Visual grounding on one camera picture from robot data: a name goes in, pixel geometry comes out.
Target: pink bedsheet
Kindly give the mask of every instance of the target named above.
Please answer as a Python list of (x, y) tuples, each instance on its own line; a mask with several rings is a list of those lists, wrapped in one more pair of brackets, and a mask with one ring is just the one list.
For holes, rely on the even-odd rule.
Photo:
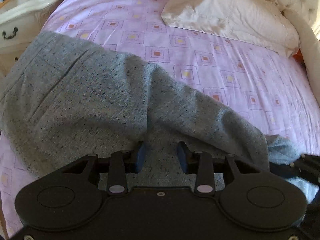
[[(230, 106), (265, 134), (289, 137), (319, 155), (320, 110), (303, 67), (248, 43), (167, 27), (168, 0), (65, 0), (44, 30), (87, 39), (105, 49), (159, 63), (182, 81)], [(17, 192), (34, 178), (0, 137), (1, 198), (9, 235), (21, 227)]]

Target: screw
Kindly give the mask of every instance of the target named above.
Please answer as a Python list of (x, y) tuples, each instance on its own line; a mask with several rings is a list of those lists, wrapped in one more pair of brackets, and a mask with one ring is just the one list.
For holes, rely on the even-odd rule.
[(23, 237), (23, 240), (34, 240), (32, 236), (26, 235)]
[(199, 191), (200, 193), (210, 193), (213, 191), (213, 187), (211, 187), (210, 185), (200, 185), (197, 187), (197, 191)]
[(121, 185), (113, 185), (109, 188), (109, 191), (114, 194), (119, 194), (124, 192), (124, 186)]
[(299, 237), (297, 237), (297, 236), (290, 236), (288, 240), (299, 240)]
[(158, 196), (158, 197), (163, 197), (164, 195), (165, 195), (165, 193), (162, 192), (162, 191), (160, 191), (160, 192), (157, 193), (157, 196)]

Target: nightstand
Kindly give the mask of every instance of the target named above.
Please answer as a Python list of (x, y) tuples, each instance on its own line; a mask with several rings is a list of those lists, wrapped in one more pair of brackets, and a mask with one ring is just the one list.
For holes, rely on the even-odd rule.
[(63, 0), (11, 0), (0, 8), (0, 77), (40, 33), (44, 23)]

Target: metal drawer pull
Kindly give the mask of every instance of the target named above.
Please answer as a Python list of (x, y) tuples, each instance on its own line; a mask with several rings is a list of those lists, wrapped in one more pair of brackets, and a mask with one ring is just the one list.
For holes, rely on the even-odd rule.
[(11, 40), (11, 39), (13, 39), (13, 38), (16, 36), (17, 32), (18, 32), (18, 28), (17, 28), (17, 27), (14, 27), (14, 29), (13, 29), (13, 35), (12, 35), (12, 36), (6, 37), (7, 33), (6, 33), (5, 31), (2, 32), (2, 36), (3, 36), (3, 38), (4, 38), (5, 40)]

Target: white pillow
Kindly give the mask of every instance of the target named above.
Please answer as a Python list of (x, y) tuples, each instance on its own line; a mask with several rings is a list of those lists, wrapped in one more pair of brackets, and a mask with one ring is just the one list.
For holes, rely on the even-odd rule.
[(169, 0), (162, 19), (169, 26), (245, 41), (287, 57), (299, 48), (297, 31), (268, 0)]
[(301, 16), (291, 10), (285, 9), (284, 16), (297, 29), (300, 38), (300, 50), (306, 64), (310, 87), (318, 105), (320, 106), (320, 45), (313, 30)]

